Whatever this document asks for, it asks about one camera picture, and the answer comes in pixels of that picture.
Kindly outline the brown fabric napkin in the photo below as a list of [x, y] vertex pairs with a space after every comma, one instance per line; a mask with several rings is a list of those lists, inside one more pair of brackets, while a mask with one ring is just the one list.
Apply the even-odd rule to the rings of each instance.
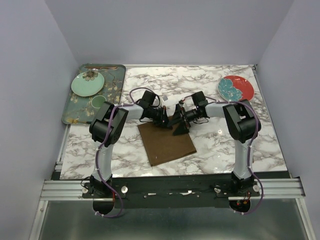
[[173, 129], [161, 128], [151, 122], [138, 125], [149, 164], [154, 167], [197, 152], [190, 135], [174, 136]]

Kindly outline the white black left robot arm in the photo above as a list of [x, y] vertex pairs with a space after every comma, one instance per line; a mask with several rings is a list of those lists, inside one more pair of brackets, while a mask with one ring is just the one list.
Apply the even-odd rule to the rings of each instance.
[[119, 140], [125, 123], [130, 120], [151, 120], [159, 128], [167, 128], [169, 117], [160, 97], [145, 90], [142, 98], [132, 103], [113, 104], [105, 101], [89, 126], [92, 140], [97, 144], [94, 171], [89, 177], [88, 192], [100, 198], [114, 194], [111, 178], [113, 148]]

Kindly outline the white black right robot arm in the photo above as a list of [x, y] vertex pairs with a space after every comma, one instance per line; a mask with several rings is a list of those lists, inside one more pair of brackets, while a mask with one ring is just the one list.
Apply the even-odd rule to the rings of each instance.
[[186, 111], [180, 100], [167, 126], [177, 125], [174, 136], [187, 134], [191, 122], [202, 118], [224, 118], [235, 145], [235, 164], [231, 172], [230, 191], [241, 196], [254, 186], [253, 141], [261, 123], [248, 100], [208, 102], [202, 91], [191, 95], [194, 109]]

